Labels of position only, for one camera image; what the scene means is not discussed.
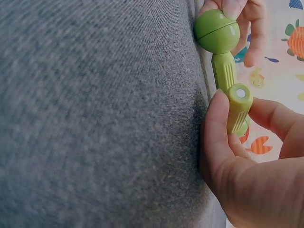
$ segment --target ridged handle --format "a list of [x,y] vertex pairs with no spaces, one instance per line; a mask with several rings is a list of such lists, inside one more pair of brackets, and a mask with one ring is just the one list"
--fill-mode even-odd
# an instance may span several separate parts
[[253,103],[253,96],[242,83],[234,84],[227,91],[229,99],[229,114],[227,122],[227,132],[237,133],[241,130],[243,123]]

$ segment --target toy screwdriver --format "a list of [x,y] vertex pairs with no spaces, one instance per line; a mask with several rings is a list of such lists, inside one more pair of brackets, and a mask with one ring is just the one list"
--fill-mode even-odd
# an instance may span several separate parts
[[213,53],[211,62],[216,88],[229,99],[227,132],[241,137],[249,127],[248,112],[253,97],[247,86],[238,83],[234,57],[230,52],[240,38],[238,23],[228,19],[220,10],[209,10],[196,20],[194,35],[203,49]]

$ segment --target fingernail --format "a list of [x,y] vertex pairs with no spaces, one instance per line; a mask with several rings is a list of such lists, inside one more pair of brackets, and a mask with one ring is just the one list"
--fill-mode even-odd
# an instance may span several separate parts
[[231,20],[236,20],[242,10],[238,0],[226,0],[223,2],[223,13]]
[[232,133],[232,134],[230,134],[229,137],[230,137],[230,138],[229,138],[229,142],[230,142],[231,145],[234,145],[234,144],[241,144],[241,141],[240,141],[240,139],[239,139],[239,137],[238,137],[237,134]]
[[213,97],[212,97],[211,100],[210,100],[210,103],[211,103],[211,101],[213,100],[213,98],[215,97],[215,95],[218,94],[218,93],[220,93],[220,92],[222,92],[221,89],[217,89],[217,90],[216,90],[215,94],[213,95]]

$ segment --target orange fish print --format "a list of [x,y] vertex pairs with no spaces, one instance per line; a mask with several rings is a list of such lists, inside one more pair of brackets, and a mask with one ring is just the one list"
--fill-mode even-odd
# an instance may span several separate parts
[[244,142],[246,142],[247,139],[248,139],[248,137],[249,137],[249,126],[247,128],[247,131],[246,131],[245,135],[239,138],[239,140],[241,141],[241,144],[243,144]]
[[262,136],[258,137],[253,141],[253,143],[250,146],[250,149],[246,149],[249,152],[255,153],[255,154],[265,154],[272,150],[272,146],[264,146],[264,143],[268,141],[268,136]]

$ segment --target green toy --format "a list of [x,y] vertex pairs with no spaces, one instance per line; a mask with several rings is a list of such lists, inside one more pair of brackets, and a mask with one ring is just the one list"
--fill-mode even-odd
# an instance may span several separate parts
[[240,38],[238,23],[220,10],[209,10],[196,20],[194,35],[203,49],[213,53],[211,62],[216,87],[228,96],[227,132],[241,137],[249,127],[248,112],[253,97],[244,84],[238,83],[235,60],[230,52]]

